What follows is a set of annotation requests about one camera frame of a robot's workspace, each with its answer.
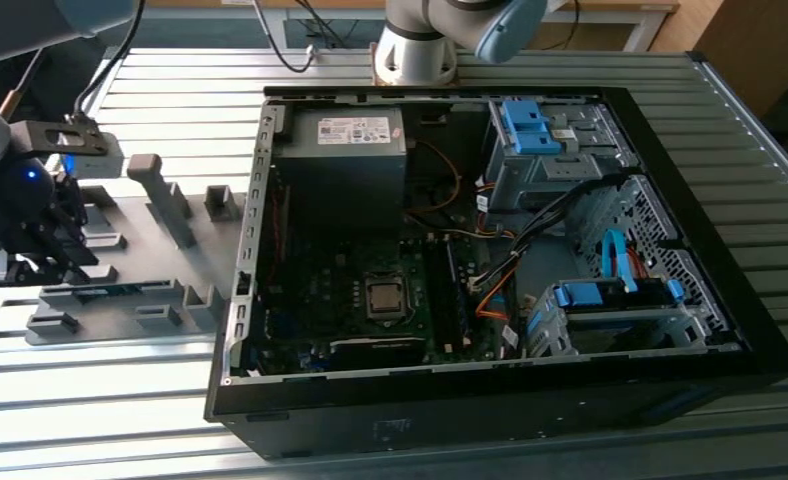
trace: slotted aluminum table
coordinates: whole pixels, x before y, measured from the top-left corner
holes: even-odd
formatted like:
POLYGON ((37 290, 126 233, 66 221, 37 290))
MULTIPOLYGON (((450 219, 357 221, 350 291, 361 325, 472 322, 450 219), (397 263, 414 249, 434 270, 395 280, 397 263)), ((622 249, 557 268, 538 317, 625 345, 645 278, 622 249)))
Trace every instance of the slotted aluminum table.
MULTIPOLYGON (((621 53, 461 63, 466 85, 632 90, 788 338, 788 158, 709 66, 621 53)), ((365 51, 329 53, 294 75, 266 51, 134 50, 111 79, 91 112, 125 152, 159 153, 187 194, 242 192, 263 87, 367 84, 370 66, 365 51)), ((143 195, 127 179, 105 185, 143 195)), ((788 479, 788 381, 646 430, 269 464, 202 419, 213 337, 31 347, 37 293, 0 290, 0 479, 788 479)))

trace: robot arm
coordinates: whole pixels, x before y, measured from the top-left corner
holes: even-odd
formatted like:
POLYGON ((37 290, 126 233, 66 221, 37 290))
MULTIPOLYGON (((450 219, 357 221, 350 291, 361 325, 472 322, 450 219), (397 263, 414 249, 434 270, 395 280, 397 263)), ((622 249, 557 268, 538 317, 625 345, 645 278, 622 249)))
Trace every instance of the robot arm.
MULTIPOLYGON (((0 60, 94 36, 129 20, 134 6, 135 0, 0 0, 0 60)), ((98 125, 83 114, 75 112, 67 124, 10 125, 0 116, 0 286, 89 281, 81 266, 98 259, 81 230, 87 220, 81 190, 66 172, 47 172, 41 158, 109 152, 98 125)))
POLYGON ((450 83, 454 43, 488 63, 506 62, 533 38, 546 6, 548 0, 389 1, 377 77, 390 85, 450 83))

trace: sticker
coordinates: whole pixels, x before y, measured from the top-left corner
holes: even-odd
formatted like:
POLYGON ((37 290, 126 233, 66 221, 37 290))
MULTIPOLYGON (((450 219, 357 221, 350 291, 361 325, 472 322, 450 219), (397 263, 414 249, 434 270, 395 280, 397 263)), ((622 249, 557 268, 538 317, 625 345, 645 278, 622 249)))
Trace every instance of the sticker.
POLYGON ((518 333, 513 331, 509 325, 504 326, 504 331, 501 332, 501 336, 508 341, 513 348, 518 346, 518 333))
POLYGON ((391 143, 387 117, 323 118, 317 122, 317 143, 345 145, 391 143))
POLYGON ((558 140, 574 140, 576 139, 576 131, 572 128, 566 128, 564 130, 552 130, 552 135, 558 140))
POLYGON ((489 213, 489 197, 486 195, 477 196, 477 210, 489 213))

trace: yellow wire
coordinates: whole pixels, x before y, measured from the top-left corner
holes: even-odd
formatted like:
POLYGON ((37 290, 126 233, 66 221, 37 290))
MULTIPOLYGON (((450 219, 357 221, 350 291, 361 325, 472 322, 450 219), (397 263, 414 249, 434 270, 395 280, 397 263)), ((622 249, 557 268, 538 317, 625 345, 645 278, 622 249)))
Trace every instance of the yellow wire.
POLYGON ((454 177, 454 181, 456 181, 453 193, 450 194, 450 197, 448 198, 448 200, 445 200, 438 205, 433 205, 432 207, 418 207, 418 208, 413 208, 409 210, 410 213, 428 213, 428 212, 434 212, 436 210, 445 208, 448 205, 450 205, 453 203, 453 201, 460 196, 460 189, 462 188, 462 179, 460 178, 460 170, 457 170, 457 166, 450 161, 450 158, 448 158, 448 155, 445 155, 442 153, 442 151, 438 148, 436 148, 436 146, 433 144, 425 142, 424 140, 418 140, 417 143, 426 146, 441 157, 441 159, 448 164, 448 167, 450 167, 450 171, 453 172, 453 177, 454 177))
POLYGON ((498 281, 498 283, 492 288, 492 290, 489 290, 489 293, 486 294, 486 296, 484 297, 484 300, 480 302, 480 305, 477 306, 477 311, 476 311, 477 316, 481 316, 481 314, 484 314, 484 313, 496 313, 496 312, 486 312, 484 310, 484 308, 486 308, 486 305, 489 304, 489 300, 492 300, 493 295, 498 292, 498 290, 501 289, 501 287, 504 286, 506 281, 510 279, 510 277, 513 276, 513 273, 516 273, 517 268, 518 268, 518 263, 510 269, 510 271, 506 272, 506 275, 504 275, 504 277, 501 277, 501 281, 498 281))

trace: power supply label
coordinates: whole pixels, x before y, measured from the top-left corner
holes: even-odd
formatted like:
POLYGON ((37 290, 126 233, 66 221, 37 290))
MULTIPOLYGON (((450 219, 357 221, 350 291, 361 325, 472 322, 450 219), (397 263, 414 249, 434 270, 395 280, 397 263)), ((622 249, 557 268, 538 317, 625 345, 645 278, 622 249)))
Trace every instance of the power supply label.
POLYGON ((387 117, 323 118, 317 122, 317 143, 346 145, 391 143, 387 117))

